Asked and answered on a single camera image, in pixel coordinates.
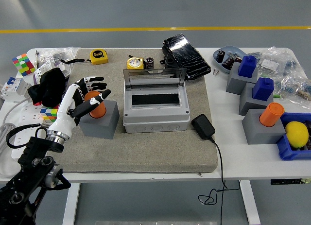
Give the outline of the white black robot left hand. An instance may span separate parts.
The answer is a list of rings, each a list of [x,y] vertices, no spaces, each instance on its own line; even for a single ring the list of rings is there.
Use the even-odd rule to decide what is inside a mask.
[[[71,84],[58,108],[56,121],[48,128],[47,139],[68,140],[80,118],[93,111],[111,93],[103,77],[84,77]]]

